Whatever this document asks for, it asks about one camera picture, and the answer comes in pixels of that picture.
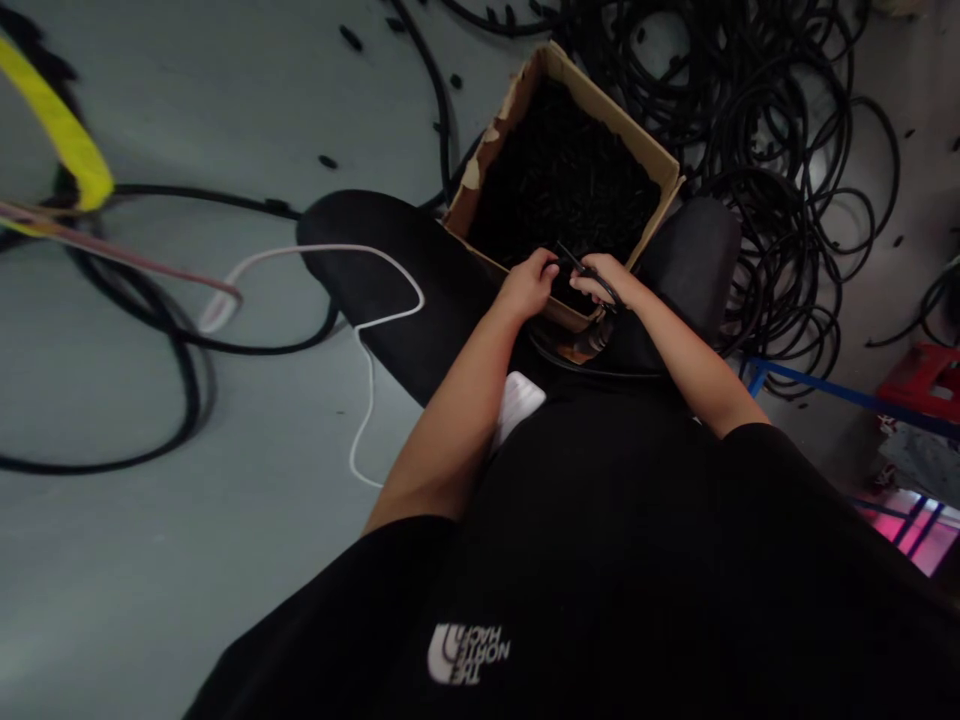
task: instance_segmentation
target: black pants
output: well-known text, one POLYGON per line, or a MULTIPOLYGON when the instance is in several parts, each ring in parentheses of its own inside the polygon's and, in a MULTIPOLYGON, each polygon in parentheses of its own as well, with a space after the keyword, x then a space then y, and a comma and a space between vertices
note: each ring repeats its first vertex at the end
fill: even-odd
MULTIPOLYGON (((498 288, 480 261, 426 213, 362 190, 336 192, 314 203, 297 225, 297 242, 368 245, 413 275, 426 306, 412 317, 365 331, 364 342, 404 389, 426 405, 496 297, 498 288)), ((739 247, 736 218, 719 202, 698 198, 664 224, 637 273, 709 343, 723 319, 739 247)), ((343 252, 303 258, 352 325, 417 302, 410 284, 375 256, 343 252)), ((656 348, 632 313, 621 313, 610 343, 591 363, 624 372, 662 368, 656 348)), ((537 355, 522 333, 511 367, 545 388, 566 374, 537 355)), ((618 382, 606 384, 616 387, 618 382)))

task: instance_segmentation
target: pink cable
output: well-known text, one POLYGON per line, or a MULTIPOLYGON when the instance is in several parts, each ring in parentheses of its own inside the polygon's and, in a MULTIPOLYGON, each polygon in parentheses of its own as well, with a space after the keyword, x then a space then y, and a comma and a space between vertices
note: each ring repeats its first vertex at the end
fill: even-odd
POLYGON ((227 283, 214 280, 213 278, 204 277, 203 275, 194 275, 193 273, 184 272, 183 270, 176 270, 172 267, 168 267, 167 265, 162 265, 158 262, 154 262, 153 260, 148 260, 147 258, 141 257, 140 255, 130 252, 129 250, 124 250, 116 245, 111 245, 108 242, 104 242, 93 235, 88 235, 87 233, 80 232, 79 230, 73 230, 72 228, 58 225, 44 215, 33 213, 29 210, 24 210, 23 208, 10 205, 5 202, 0 202, 0 217, 6 218, 7 220, 12 220, 14 222, 27 224, 30 226, 31 230, 42 232, 51 239, 61 242, 64 245, 80 248, 81 250, 85 250, 94 255, 107 258, 108 260, 114 260, 123 265, 135 267, 140 270, 146 270, 147 272, 155 273, 157 275, 166 275, 168 277, 178 278, 179 280, 186 280, 187 282, 207 285, 215 290, 220 290, 228 295, 231 295, 232 297, 236 298, 237 301, 243 301, 243 296, 240 294, 240 291, 237 290, 237 288, 235 288, 233 285, 228 285, 227 283))

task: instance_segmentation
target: hand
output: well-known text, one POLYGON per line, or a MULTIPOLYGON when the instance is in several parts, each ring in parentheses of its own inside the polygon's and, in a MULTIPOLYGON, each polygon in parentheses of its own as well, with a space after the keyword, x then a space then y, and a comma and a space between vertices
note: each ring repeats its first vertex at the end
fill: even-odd
POLYGON ((547 305, 553 280, 560 272, 557 256, 546 248, 537 248, 533 255, 510 270, 503 281, 492 310, 507 320, 524 323, 547 305))
MULTIPOLYGON (((630 291, 640 285, 640 281, 631 275, 630 271, 621 265, 615 257, 597 253, 584 256, 580 262, 586 267, 596 270, 597 274, 616 291, 620 299, 626 305, 630 305, 628 298, 634 294, 630 291)), ((582 277, 576 270, 570 273, 570 287, 579 290, 584 295, 590 295, 595 303, 601 301, 614 302, 610 293, 604 290, 600 283, 592 278, 582 277)))

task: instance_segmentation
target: blue metal frame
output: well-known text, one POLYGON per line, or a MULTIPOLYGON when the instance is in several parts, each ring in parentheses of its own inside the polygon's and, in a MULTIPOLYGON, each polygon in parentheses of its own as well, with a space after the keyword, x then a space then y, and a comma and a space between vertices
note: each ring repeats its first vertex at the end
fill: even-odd
MULTIPOLYGON (((836 383, 828 382, 827 380, 815 378, 792 368, 777 365, 769 360, 751 358, 749 363, 754 368, 753 377, 750 380, 750 384, 747 386, 747 390, 750 392, 751 397, 755 398, 760 394, 760 391, 763 389, 763 384, 767 381, 767 376, 770 373, 774 373, 776 375, 782 375, 783 377, 789 378, 790 380, 803 383, 809 387, 816 388, 817 390, 822 390, 825 393, 833 395, 834 397, 838 397, 841 400, 846 400, 854 405, 859 405, 860 407, 870 410, 877 415, 886 415, 896 420, 902 420, 903 422, 913 425, 914 427, 918 427, 921 430, 927 430, 952 440, 960 440, 960 425, 955 423, 947 422, 946 420, 941 420, 940 418, 933 418, 929 415, 924 415, 914 410, 908 410, 900 405, 895 405, 885 400, 880 400, 872 395, 865 395, 864 393, 851 390, 850 388, 845 388, 842 385, 837 385, 836 383)), ((928 499, 929 498, 920 495, 917 501, 913 504, 913 507, 910 508, 910 512, 904 513, 897 510, 891 510, 883 505, 861 500, 860 498, 847 496, 847 500, 852 505, 856 505, 868 510, 874 510, 884 515, 890 515, 891 517, 896 517, 903 520, 903 524, 900 526, 896 536, 893 538, 893 544, 895 547, 900 547, 900 543, 903 542, 903 539, 907 536, 907 533, 910 532, 910 528, 912 528, 913 524, 917 521, 917 518, 920 516, 920 512, 926 506, 928 499)), ((927 519, 927 522, 924 523, 923 528, 920 530, 920 534, 917 535, 916 540, 913 541, 913 545, 910 546, 910 550, 907 551, 907 557, 913 558, 913 556, 916 555, 917 550, 920 549, 923 541, 927 539, 927 536, 930 534, 933 526, 936 525, 940 520, 940 515, 943 513, 944 507, 945 506, 943 503, 939 503, 937 508, 931 513, 930 517, 927 519)))

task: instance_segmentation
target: concrete floor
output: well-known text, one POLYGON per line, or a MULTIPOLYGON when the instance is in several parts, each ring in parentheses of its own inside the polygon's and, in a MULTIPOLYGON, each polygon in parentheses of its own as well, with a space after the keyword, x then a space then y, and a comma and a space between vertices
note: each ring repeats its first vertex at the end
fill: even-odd
MULTIPOLYGON (((299 208, 338 188, 411 202, 438 189, 432 90, 379 0, 9 4, 79 71, 80 101, 118 181, 281 197, 299 208), (341 23, 365 41, 362 56, 345 48, 341 23), (319 153, 340 169, 321 167, 319 153)), ((536 41, 478 35, 436 2, 409 5, 442 72, 464 79, 452 94, 464 147, 536 41)), ((857 87, 898 132, 917 129, 902 144, 890 227, 847 288, 833 379, 859 390, 872 390, 907 347, 867 351, 863 342, 902 326, 956 249, 947 230, 960 224, 960 154, 949 153, 960 135, 960 46, 948 43, 957 32, 960 6, 944 3, 913 24, 874 17, 857 49, 857 87)), ((3 81, 0 99, 0 197, 43 197, 53 153, 3 81)), ((871 120, 858 123, 846 176, 878 203, 890 176, 882 143, 871 120)), ((829 221, 838 233, 862 224, 839 209, 829 221)), ((191 201, 131 203, 107 227, 117 242, 214 276, 293 242, 291 223, 191 201)), ((194 314, 206 299, 167 287, 194 314)), ((299 260, 264 266, 246 287, 249 308, 225 339, 292 341, 323 317, 326 295, 299 260)), ((105 303, 57 248, 0 258, 0 307, 3 452, 93 462, 171 431, 181 399, 163 339, 105 303)), ((103 476, 0 473, 4 718, 177 716, 223 648, 359 533, 375 494, 347 469, 366 403, 349 333, 290 357, 214 362, 214 415, 177 453, 103 476)), ((858 472, 850 448, 864 445, 865 421, 856 410, 820 396, 805 410, 762 402, 831 479, 858 472)), ((418 412, 381 372, 364 472, 386 474, 418 412)))

